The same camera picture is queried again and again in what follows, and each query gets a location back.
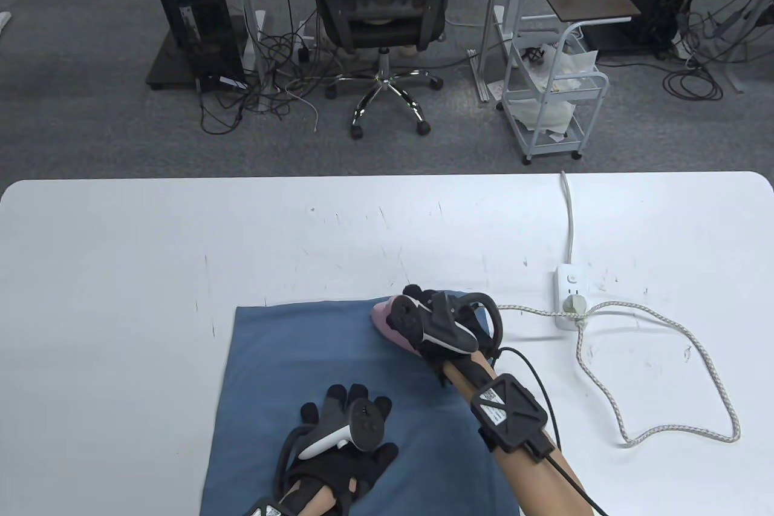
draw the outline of blue cloth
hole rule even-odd
[[[379,300],[237,309],[201,516],[243,516],[270,496],[279,450],[305,402],[365,384],[392,399],[397,460],[352,516],[516,516],[518,505],[470,408],[418,356],[371,324]]]

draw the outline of gray carpet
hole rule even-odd
[[[291,0],[296,20],[313,0]],[[696,0],[694,9],[727,0]],[[238,0],[229,0],[239,5]],[[254,0],[268,28],[285,32],[285,0]],[[542,0],[530,0],[539,11]],[[478,23],[486,0],[450,0],[448,17]],[[31,178],[144,178],[260,175],[516,173],[522,171],[752,170],[774,178],[774,57],[741,67],[749,90],[727,90],[721,102],[683,102],[661,89],[663,73],[611,69],[612,90],[587,154],[540,157],[525,168],[505,118],[481,106],[467,65],[442,72],[434,93],[414,96],[433,124],[419,138],[392,98],[379,100],[362,123],[360,142],[346,126],[360,96],[310,96],[284,120],[248,115],[227,137],[199,130],[194,93],[152,92],[144,78],[165,34],[158,0],[0,0],[13,18],[0,37],[0,192]],[[447,26],[418,62],[439,65],[478,46],[481,30]],[[774,34],[757,43],[774,46]],[[494,59],[499,58],[495,51]]]

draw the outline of outlet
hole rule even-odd
[[[572,264],[556,268],[554,276],[555,308],[557,312],[585,312],[588,297],[588,271]],[[576,330],[575,320],[558,316],[556,326],[561,330]]]

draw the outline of chrome chair base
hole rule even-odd
[[[395,83],[403,80],[410,79],[415,76],[425,76],[431,81],[431,88],[433,90],[441,90],[443,88],[443,80],[434,76],[426,70],[412,70],[408,73],[391,74],[389,69],[389,49],[379,48],[379,71],[376,74],[340,74],[337,76],[331,84],[325,88],[325,96],[329,99],[335,99],[337,96],[337,87],[340,82],[371,82],[371,89],[365,93],[360,102],[357,104],[352,114],[352,122],[349,126],[349,134],[353,139],[363,138],[363,128],[360,126],[360,118],[365,115],[365,110],[368,109],[368,105],[376,98],[376,95],[387,90],[388,93],[394,93],[403,99],[406,106],[409,107],[414,117],[417,118],[417,134],[426,135],[431,131],[431,124],[425,120],[425,116],[422,113],[422,107],[417,101],[412,98],[403,88],[398,87]]]

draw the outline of white table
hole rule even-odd
[[[750,173],[570,186],[594,300],[641,301],[691,328],[743,426],[732,446],[660,434],[620,449],[573,334],[507,312],[506,340],[542,374],[573,468],[611,516],[771,514],[771,186]],[[0,203],[0,514],[195,516],[235,306],[370,298],[410,280],[550,309],[566,236],[556,175],[12,185]],[[633,433],[730,432],[687,346],[632,315],[591,323],[586,357]],[[498,368],[538,393],[514,356]]]

